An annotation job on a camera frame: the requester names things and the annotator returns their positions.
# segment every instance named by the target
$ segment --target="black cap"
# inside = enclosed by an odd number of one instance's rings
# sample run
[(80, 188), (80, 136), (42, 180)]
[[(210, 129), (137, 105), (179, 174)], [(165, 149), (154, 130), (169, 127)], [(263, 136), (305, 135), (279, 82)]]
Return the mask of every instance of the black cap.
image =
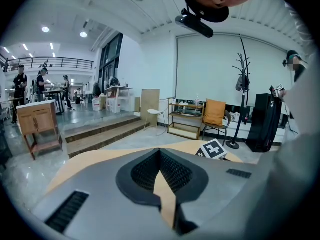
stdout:
[(208, 22), (224, 22), (229, 16), (228, 7), (215, 9), (212, 7), (206, 7), (195, 0), (185, 0), (185, 2), (198, 17)]
[(292, 56), (292, 55), (296, 55), (298, 58), (301, 59), (299, 53), (297, 53), (295, 50), (290, 50), (286, 54), (286, 60), (289, 60), (289, 57)]

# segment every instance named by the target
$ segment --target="orange cushion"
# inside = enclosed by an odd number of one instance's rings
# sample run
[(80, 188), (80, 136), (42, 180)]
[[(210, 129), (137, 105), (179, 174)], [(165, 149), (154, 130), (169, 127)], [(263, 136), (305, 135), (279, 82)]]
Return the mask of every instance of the orange cushion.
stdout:
[(225, 117), (225, 110), (225, 102), (207, 99), (203, 119), (204, 122), (210, 125), (223, 126), (222, 119)]

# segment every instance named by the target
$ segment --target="tiled floor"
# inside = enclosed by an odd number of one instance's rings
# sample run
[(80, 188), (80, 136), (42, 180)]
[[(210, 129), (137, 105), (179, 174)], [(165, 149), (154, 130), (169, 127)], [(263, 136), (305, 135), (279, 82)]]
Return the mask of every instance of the tiled floor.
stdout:
[[(86, 107), (78, 107), (75, 111), (68, 111), (58, 118), (60, 130), (68, 130), (74, 127), (81, 127), (91, 123), (96, 123), (99, 120), (105, 121), (106, 118), (114, 119), (115, 117), (122, 117), (127, 114), (111, 115), (106, 111), (94, 112)], [(147, 128), (145, 131), (139, 131), (131, 136), (128, 136), (120, 141), (108, 145), (103, 150), (119, 150), (119, 149), (137, 149), (148, 148), (159, 145), (173, 144), (177, 142), (184, 142), (188, 139), (164, 133), (164, 127)], [(27, 209), (32, 209), (43, 197), (48, 184), (55, 177), (58, 170), (68, 161), (66, 154), (66, 147), (63, 144), (63, 150), (55, 149), (50, 151), (43, 151), (36, 160), (33, 161), (30, 153), (21, 137), (19, 128), (6, 123), (6, 137), (8, 145), (13, 154), (3, 170), (0, 167), (0, 178), (2, 184), (7, 190), (8, 194), (18, 205)], [(50, 136), (43, 134), (39, 138), (39, 142), (46, 142)], [(240, 149), (230, 152), (237, 155), (245, 163), (256, 164), (259, 161), (261, 154), (252, 153), (245, 143), (239, 143)]]

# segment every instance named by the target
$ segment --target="cabinet door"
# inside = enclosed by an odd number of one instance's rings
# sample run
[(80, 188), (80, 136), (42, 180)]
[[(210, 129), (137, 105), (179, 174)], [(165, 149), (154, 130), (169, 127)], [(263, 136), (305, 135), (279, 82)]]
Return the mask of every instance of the cabinet door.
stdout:
[(36, 122), (32, 114), (19, 115), (19, 123), (23, 135), (34, 134), (38, 132)]
[(36, 127), (39, 133), (54, 128), (50, 109), (35, 111), (33, 117), (36, 121)]

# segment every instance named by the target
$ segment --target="cable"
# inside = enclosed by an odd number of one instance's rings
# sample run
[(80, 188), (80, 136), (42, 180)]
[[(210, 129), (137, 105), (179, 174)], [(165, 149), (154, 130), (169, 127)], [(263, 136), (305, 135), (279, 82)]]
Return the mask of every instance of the cable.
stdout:
[(290, 131), (293, 132), (293, 133), (296, 133), (297, 135), (299, 135), (299, 133), (297, 133), (296, 131), (294, 131), (294, 130), (291, 129), (291, 126), (290, 126), (290, 123), (289, 123), (290, 115), (288, 115), (286, 103), (284, 103), (284, 108), (285, 108), (286, 115), (289, 117), (289, 118), (288, 118), (288, 125), (289, 125)]

